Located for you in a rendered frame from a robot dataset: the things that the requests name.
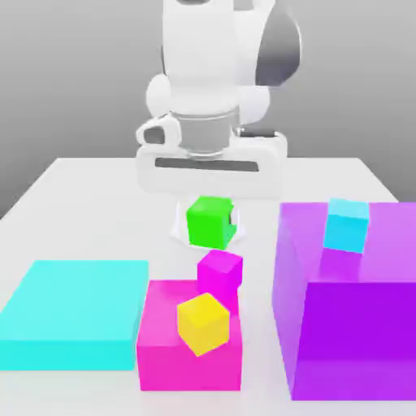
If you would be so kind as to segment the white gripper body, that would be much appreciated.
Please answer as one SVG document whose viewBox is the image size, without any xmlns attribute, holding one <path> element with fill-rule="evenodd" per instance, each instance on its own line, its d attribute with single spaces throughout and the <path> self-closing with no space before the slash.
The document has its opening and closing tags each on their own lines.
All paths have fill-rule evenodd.
<svg viewBox="0 0 416 416">
<path fill-rule="evenodd" d="M 143 145 L 136 154 L 139 185 L 151 193 L 234 199 L 278 199 L 288 142 L 284 135 L 236 137 L 219 154 L 192 157 L 178 146 Z"/>
</svg>

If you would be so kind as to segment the small green cube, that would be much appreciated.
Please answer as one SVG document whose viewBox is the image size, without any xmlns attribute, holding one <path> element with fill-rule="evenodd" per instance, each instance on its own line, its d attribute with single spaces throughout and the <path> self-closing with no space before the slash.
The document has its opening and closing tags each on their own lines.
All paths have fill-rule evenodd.
<svg viewBox="0 0 416 416">
<path fill-rule="evenodd" d="M 200 196 L 186 211 L 189 243 L 225 250 L 237 230 L 233 210 L 230 198 Z"/>
</svg>

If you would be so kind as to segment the small magenta cube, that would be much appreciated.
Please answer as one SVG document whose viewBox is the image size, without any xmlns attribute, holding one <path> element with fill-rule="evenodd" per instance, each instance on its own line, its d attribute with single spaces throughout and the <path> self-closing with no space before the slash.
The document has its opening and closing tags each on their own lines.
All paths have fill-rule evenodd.
<svg viewBox="0 0 416 416">
<path fill-rule="evenodd" d="M 231 315 L 239 313 L 238 289 L 242 284 L 243 258 L 234 253 L 212 249 L 197 264 L 197 287 L 210 293 Z"/>
</svg>

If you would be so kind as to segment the small yellow cube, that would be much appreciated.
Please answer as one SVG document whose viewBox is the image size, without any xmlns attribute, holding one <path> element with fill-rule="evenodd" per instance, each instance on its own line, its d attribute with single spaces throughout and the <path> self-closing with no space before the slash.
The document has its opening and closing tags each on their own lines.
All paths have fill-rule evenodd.
<svg viewBox="0 0 416 416">
<path fill-rule="evenodd" d="M 230 311 L 205 292 L 176 307 L 177 331 L 196 357 L 226 344 L 230 338 Z"/>
</svg>

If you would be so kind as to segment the small light blue cube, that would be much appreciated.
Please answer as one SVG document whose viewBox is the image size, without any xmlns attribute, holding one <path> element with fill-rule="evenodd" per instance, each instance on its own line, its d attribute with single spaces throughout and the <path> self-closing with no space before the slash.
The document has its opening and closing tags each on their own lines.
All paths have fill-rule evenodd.
<svg viewBox="0 0 416 416">
<path fill-rule="evenodd" d="M 368 202 L 332 198 L 328 203 L 323 247 L 362 254 L 369 222 Z"/>
</svg>

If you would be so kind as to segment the large pink box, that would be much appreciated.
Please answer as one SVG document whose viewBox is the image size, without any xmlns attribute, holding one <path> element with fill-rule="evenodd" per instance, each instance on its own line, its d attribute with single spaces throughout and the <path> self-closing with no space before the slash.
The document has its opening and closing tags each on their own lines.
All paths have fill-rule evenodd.
<svg viewBox="0 0 416 416">
<path fill-rule="evenodd" d="M 177 306 L 199 294 L 195 280 L 149 282 L 136 356 L 143 391 L 239 391 L 243 344 L 238 313 L 230 340 L 200 357 L 180 338 Z"/>
</svg>

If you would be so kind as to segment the large purple box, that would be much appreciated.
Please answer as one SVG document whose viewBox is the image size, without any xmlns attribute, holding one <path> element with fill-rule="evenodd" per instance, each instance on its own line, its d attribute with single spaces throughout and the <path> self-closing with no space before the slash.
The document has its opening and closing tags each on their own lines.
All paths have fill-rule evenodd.
<svg viewBox="0 0 416 416">
<path fill-rule="evenodd" d="M 370 205 L 363 253 L 323 247 L 327 205 L 280 207 L 272 309 L 295 401 L 416 401 L 416 202 Z"/>
</svg>

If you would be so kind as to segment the large cyan box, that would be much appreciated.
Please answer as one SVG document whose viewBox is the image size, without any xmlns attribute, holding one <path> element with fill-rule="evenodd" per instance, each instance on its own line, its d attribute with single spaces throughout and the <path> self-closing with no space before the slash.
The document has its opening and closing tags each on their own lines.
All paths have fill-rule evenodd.
<svg viewBox="0 0 416 416">
<path fill-rule="evenodd" d="M 131 371 L 143 260 L 38 260 L 0 311 L 0 371 Z"/>
</svg>

